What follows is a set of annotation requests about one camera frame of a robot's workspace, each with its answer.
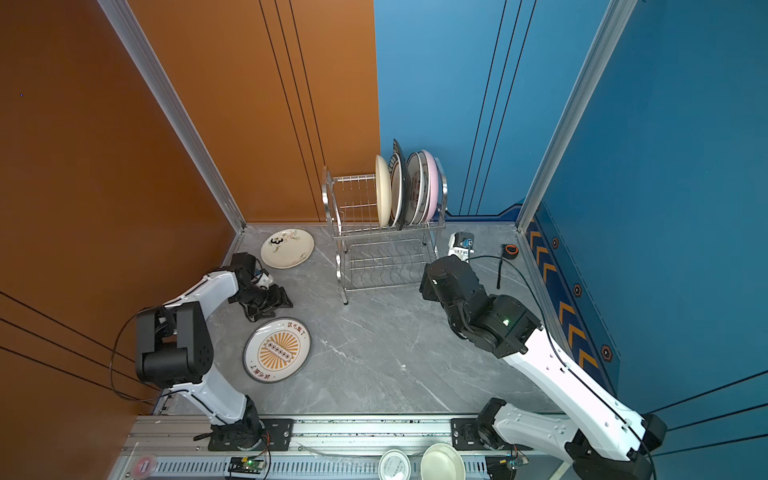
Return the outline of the white plate orange sunburst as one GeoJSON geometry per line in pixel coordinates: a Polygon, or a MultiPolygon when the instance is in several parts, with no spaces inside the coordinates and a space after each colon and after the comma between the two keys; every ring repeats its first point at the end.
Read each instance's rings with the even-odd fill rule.
{"type": "Polygon", "coordinates": [[[273,319],[250,336],[243,351],[246,373],[259,383],[277,383],[296,374],[311,352],[311,334],[301,321],[273,319]]]}

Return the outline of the cream plate with panda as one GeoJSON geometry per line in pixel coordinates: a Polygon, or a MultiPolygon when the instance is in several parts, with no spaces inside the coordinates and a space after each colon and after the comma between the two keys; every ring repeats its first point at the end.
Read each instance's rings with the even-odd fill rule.
{"type": "Polygon", "coordinates": [[[315,241],[306,230],[284,229],[272,234],[261,247],[260,259],[269,267],[289,269],[309,259],[315,241]]]}

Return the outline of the steel two-tier dish rack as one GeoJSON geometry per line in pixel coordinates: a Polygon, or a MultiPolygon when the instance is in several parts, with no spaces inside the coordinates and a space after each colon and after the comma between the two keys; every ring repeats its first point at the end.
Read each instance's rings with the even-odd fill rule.
{"type": "Polygon", "coordinates": [[[439,256],[437,237],[445,228],[448,185],[432,219],[418,225],[378,225],[375,176],[334,177],[323,170],[322,201],[336,244],[336,280],[342,302],[353,293],[419,286],[424,267],[439,256]]]}

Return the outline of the dark square floral plate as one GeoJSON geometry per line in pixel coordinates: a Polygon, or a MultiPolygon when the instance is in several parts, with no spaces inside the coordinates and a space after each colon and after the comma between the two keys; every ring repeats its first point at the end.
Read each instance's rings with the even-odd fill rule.
{"type": "Polygon", "coordinates": [[[406,224],[406,217],[409,210],[410,203],[410,185],[411,175],[409,173],[409,156],[405,155],[400,143],[397,139],[393,140],[393,156],[390,160],[392,179],[395,180],[395,171],[399,171],[399,180],[396,185],[399,187],[397,194],[397,212],[392,225],[396,227],[398,231],[402,230],[406,224]]]}

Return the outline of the white plate red chinese characters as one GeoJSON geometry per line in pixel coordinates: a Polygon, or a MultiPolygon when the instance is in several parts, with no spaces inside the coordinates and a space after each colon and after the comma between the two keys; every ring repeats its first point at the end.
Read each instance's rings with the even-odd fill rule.
{"type": "Polygon", "coordinates": [[[418,152],[408,158],[407,171],[409,177],[408,209],[406,224],[413,225],[419,219],[419,208],[422,200],[423,170],[421,157],[418,152]]]}

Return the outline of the white plate dark green rim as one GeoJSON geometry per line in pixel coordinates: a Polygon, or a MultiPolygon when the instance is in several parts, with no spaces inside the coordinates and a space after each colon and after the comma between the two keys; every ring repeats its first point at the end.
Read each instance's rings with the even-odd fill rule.
{"type": "Polygon", "coordinates": [[[398,153],[394,153],[390,160],[391,165],[391,219],[390,225],[395,227],[400,219],[402,210],[403,194],[405,187],[403,186],[404,176],[401,166],[401,157],[398,153]]]}

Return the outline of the plain cream plate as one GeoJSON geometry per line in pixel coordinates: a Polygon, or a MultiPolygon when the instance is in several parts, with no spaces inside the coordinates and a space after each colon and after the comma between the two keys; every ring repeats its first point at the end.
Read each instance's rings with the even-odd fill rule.
{"type": "Polygon", "coordinates": [[[392,206],[391,176],[388,162],[381,155],[376,156],[375,184],[378,224],[380,228],[386,228],[390,222],[392,206]]]}

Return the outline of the pink plate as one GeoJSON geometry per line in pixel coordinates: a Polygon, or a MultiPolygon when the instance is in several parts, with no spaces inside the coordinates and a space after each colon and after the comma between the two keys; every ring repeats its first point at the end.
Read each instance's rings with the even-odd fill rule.
{"type": "Polygon", "coordinates": [[[427,160],[429,183],[429,201],[424,220],[429,222],[432,220],[435,212],[437,211],[438,201],[441,195],[442,180],[434,156],[426,150],[422,150],[422,153],[425,155],[427,160]]]}

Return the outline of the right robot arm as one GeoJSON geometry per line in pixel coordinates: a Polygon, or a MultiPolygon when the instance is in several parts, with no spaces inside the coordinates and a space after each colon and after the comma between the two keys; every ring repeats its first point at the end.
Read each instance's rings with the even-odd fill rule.
{"type": "Polygon", "coordinates": [[[523,303],[488,294],[470,264],[454,255],[426,265],[420,292],[441,305],[459,338],[525,375],[563,412],[547,417],[493,398],[475,423],[484,447],[521,444],[571,465],[582,479],[656,478],[652,452],[662,445],[666,424],[610,394],[523,303]]]}

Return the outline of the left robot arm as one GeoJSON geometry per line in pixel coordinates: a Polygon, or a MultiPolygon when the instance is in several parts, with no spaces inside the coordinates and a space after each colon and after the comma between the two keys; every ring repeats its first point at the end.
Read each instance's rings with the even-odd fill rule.
{"type": "Polygon", "coordinates": [[[210,430],[193,439],[206,440],[210,451],[286,451],[293,422],[262,421],[253,400],[214,365],[207,320],[226,303],[240,305],[250,321],[271,319],[293,306],[257,257],[236,253],[177,298],[137,314],[138,379],[180,394],[202,411],[210,430]]]}

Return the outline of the black orange tape roll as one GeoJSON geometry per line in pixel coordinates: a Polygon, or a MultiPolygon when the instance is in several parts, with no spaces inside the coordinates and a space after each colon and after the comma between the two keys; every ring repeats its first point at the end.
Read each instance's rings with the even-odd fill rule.
{"type": "Polygon", "coordinates": [[[501,289],[501,283],[502,283],[502,269],[503,265],[507,261],[514,260],[519,254],[519,249],[515,244],[503,244],[501,246],[501,254],[498,261],[498,268],[497,268],[497,280],[496,280],[496,289],[501,289]]]}

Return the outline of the green circuit board left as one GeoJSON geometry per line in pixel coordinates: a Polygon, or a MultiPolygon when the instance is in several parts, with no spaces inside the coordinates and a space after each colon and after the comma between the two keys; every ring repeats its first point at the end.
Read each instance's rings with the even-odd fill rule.
{"type": "Polygon", "coordinates": [[[233,456],[227,466],[227,477],[234,479],[263,479],[268,462],[256,456],[233,456]]]}

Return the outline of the green circuit board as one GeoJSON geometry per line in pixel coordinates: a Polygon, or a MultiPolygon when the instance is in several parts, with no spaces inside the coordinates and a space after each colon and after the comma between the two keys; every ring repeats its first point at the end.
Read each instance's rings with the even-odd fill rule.
{"type": "Polygon", "coordinates": [[[263,479],[268,462],[256,456],[233,456],[227,466],[227,477],[234,479],[263,479]]]}
{"type": "Polygon", "coordinates": [[[527,466],[529,463],[529,459],[524,455],[517,457],[506,457],[499,461],[499,465],[509,470],[512,476],[516,475],[516,472],[520,467],[527,466]]]}

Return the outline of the white bowl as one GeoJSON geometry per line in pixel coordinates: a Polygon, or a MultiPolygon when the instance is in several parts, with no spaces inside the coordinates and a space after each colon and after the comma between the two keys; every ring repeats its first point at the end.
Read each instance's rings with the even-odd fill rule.
{"type": "Polygon", "coordinates": [[[430,446],[422,456],[419,469],[422,480],[466,479],[466,468],[461,455],[445,443],[430,446]]]}

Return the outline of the white round lid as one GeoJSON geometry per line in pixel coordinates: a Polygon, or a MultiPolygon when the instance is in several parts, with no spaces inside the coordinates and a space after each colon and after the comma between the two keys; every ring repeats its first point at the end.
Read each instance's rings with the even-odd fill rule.
{"type": "Polygon", "coordinates": [[[381,456],[377,472],[380,480],[410,480],[412,464],[403,451],[390,449],[381,456]]]}

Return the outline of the green circuit board right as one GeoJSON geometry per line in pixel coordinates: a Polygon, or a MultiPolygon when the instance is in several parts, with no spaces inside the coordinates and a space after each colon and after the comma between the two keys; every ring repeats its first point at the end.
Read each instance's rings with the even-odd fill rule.
{"type": "Polygon", "coordinates": [[[512,476],[516,475],[516,472],[520,467],[527,466],[529,463],[529,459],[524,455],[517,457],[506,457],[499,461],[499,465],[509,470],[512,476]]]}

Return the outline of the pink tape roll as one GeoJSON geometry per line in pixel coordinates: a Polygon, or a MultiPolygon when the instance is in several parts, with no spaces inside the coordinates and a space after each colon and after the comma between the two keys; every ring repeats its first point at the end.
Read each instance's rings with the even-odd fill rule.
{"type": "Polygon", "coordinates": [[[133,462],[127,475],[133,480],[146,480],[154,474],[157,463],[158,460],[155,455],[142,456],[133,462]]]}

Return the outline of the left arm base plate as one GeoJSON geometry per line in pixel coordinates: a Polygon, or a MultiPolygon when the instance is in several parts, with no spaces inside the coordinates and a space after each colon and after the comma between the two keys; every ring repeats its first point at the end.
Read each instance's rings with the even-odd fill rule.
{"type": "Polygon", "coordinates": [[[289,449],[294,421],[292,419],[266,419],[255,425],[239,421],[232,425],[212,425],[208,437],[209,451],[284,452],[289,449]]]}

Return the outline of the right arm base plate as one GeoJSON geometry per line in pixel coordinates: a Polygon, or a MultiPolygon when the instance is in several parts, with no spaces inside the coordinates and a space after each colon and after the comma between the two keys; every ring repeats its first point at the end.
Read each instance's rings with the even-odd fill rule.
{"type": "Polygon", "coordinates": [[[452,446],[458,451],[510,451],[513,446],[495,432],[490,424],[475,418],[453,418],[451,425],[452,446]]]}

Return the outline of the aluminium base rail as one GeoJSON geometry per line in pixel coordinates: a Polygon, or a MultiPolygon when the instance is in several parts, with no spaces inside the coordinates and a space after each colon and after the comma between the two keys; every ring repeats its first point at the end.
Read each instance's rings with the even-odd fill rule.
{"type": "MultiPolygon", "coordinates": [[[[130,479],[133,462],[155,455],[158,463],[148,479],[234,479],[227,477],[233,456],[256,456],[268,462],[263,479],[379,479],[378,463],[390,449],[403,451],[412,464],[411,479],[420,476],[424,452],[432,445],[452,446],[453,418],[475,418],[469,414],[371,414],[266,416],[292,419],[289,449],[272,452],[209,451],[209,423],[202,416],[149,416],[137,419],[110,473],[112,479],[130,479]]],[[[469,479],[488,478],[494,460],[524,455],[531,460],[558,459],[521,444],[510,451],[458,451],[469,479]]]]}

